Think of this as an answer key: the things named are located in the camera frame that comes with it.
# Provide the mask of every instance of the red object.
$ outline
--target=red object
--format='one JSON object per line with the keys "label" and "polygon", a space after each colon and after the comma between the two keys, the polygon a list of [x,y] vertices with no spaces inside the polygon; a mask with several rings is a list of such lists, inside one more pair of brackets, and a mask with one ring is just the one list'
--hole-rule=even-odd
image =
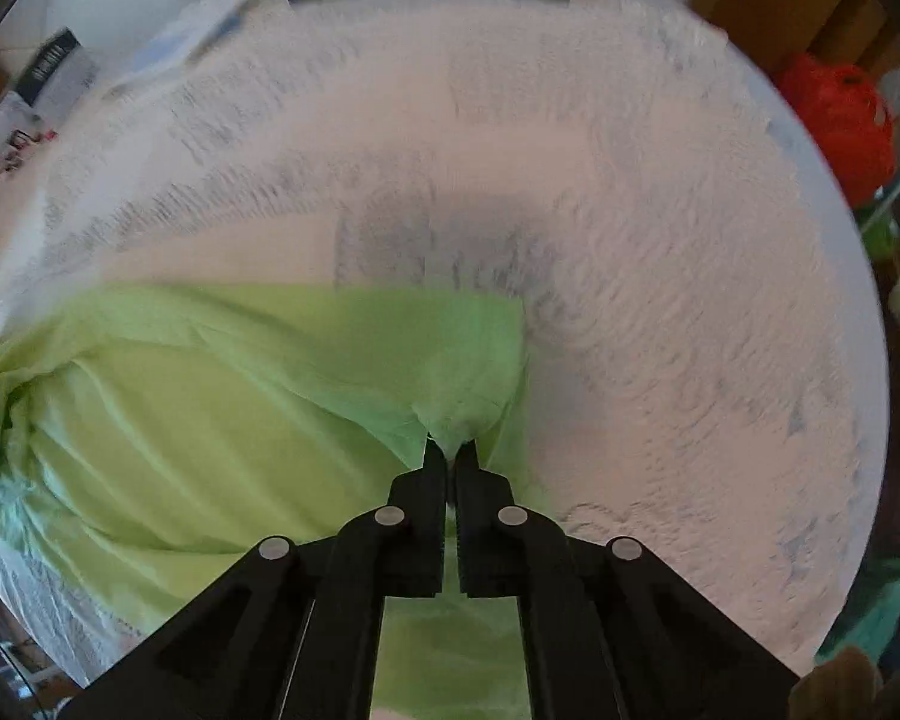
{"label": "red object", "polygon": [[896,170],[893,122],[874,81],[855,65],[802,53],[773,78],[817,142],[852,208],[870,203]]}

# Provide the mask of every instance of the green fabric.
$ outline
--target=green fabric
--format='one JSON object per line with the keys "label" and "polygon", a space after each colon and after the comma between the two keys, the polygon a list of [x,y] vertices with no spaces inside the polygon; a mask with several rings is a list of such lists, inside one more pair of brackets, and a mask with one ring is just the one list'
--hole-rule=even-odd
{"label": "green fabric", "polygon": [[900,558],[865,557],[847,603],[817,651],[817,663],[830,661],[842,649],[854,645],[878,664],[899,620]]}
{"label": "green fabric", "polygon": [[[264,536],[386,501],[427,434],[539,508],[519,301],[424,290],[122,286],[0,341],[0,538],[145,632]],[[375,704],[526,716],[514,605],[389,601]]]}

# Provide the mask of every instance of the red bag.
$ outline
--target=red bag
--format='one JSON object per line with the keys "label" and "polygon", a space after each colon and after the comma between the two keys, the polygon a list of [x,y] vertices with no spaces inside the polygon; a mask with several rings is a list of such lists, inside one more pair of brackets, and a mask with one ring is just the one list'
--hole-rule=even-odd
{"label": "red bag", "polygon": [[850,206],[870,203],[893,177],[896,158],[890,111],[866,73],[802,53],[773,82],[817,142]]}

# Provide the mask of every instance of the black cable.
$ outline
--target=black cable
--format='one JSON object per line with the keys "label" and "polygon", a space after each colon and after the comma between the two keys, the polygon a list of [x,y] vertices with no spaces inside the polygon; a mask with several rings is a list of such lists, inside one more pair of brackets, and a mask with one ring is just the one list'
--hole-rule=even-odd
{"label": "black cable", "polygon": [[17,676],[20,680],[26,685],[26,689],[31,692],[31,696],[34,696],[34,702],[36,703],[37,708],[40,710],[40,714],[43,715],[43,720],[50,720],[50,715],[47,714],[47,711],[44,709],[43,704],[40,703],[40,699],[36,697],[36,690],[34,690],[34,686],[31,685],[26,677],[23,675],[23,672],[17,667],[17,664],[13,661],[9,654],[7,654],[7,650],[4,649],[4,645],[0,644],[0,651],[4,654],[4,658],[8,664],[13,666],[13,670],[17,672]]}

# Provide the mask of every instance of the round metal rivet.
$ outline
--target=round metal rivet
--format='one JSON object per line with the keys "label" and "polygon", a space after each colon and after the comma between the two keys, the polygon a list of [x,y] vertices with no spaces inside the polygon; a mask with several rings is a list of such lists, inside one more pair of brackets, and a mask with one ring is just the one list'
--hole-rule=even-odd
{"label": "round metal rivet", "polygon": [[633,538],[618,538],[610,547],[610,551],[620,560],[636,560],[643,555],[643,547]]}
{"label": "round metal rivet", "polygon": [[290,552],[290,541],[280,536],[271,536],[260,542],[260,557],[264,560],[280,560]]}
{"label": "round metal rivet", "polygon": [[497,512],[497,519],[504,525],[523,525],[527,521],[527,510],[519,506],[505,506]]}
{"label": "round metal rivet", "polygon": [[399,506],[383,506],[373,514],[373,518],[381,525],[399,525],[404,517],[403,509]]}

